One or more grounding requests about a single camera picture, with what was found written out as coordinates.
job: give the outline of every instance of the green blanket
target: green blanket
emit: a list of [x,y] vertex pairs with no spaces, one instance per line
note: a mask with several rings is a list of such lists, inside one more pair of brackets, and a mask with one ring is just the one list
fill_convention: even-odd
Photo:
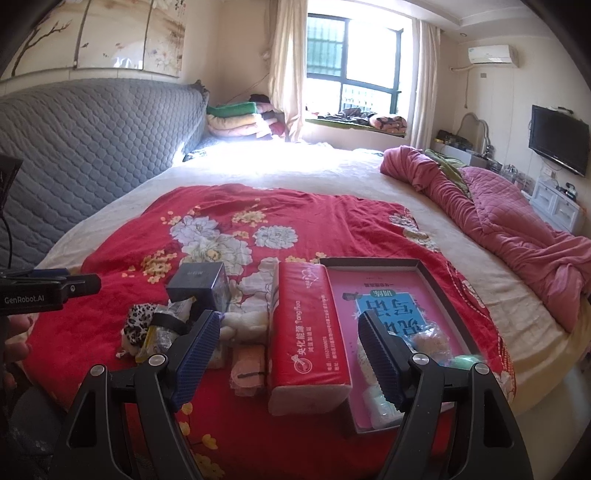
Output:
[[208,115],[218,116],[220,118],[248,115],[249,113],[256,113],[255,102],[232,103],[230,105],[207,107]]
[[433,150],[425,150],[425,155],[439,164],[439,168],[447,179],[452,181],[464,193],[464,195],[469,199],[472,198],[468,185],[466,185],[466,182],[460,173],[460,169],[467,166],[464,162]]

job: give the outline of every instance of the gray quilted headboard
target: gray quilted headboard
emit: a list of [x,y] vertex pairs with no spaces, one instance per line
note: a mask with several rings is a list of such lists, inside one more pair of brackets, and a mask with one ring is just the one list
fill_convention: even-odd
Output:
[[[24,160],[4,213],[13,268],[37,265],[70,228],[194,150],[209,93],[200,83],[52,83],[0,97],[0,152]],[[8,238],[0,225],[0,268]]]

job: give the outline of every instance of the blue gripper pad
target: blue gripper pad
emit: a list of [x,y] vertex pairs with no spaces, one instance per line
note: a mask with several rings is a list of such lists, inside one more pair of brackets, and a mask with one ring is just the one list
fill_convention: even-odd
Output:
[[359,316],[358,328],[359,339],[384,397],[399,411],[404,412],[412,402],[404,388],[405,377],[410,377],[410,367],[405,353],[410,353],[410,350],[400,337],[388,334],[386,327],[372,311]]
[[207,368],[220,336],[219,312],[206,310],[187,335],[177,338],[168,350],[167,395],[173,410],[190,402]]

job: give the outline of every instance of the wall mural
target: wall mural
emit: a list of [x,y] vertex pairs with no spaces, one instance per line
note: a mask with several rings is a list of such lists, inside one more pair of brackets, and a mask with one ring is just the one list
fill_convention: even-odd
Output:
[[73,67],[88,2],[66,0],[49,12],[18,49],[1,79],[39,70]]
[[64,0],[0,77],[58,68],[120,68],[179,77],[187,0]]
[[143,68],[151,0],[90,0],[78,68]]
[[185,0],[154,0],[144,70],[178,76],[183,62]]

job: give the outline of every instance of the tv screen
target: tv screen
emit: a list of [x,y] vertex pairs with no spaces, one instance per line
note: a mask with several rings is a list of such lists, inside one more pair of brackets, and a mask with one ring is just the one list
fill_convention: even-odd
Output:
[[584,177],[589,161],[589,126],[565,113],[534,105],[530,148]]

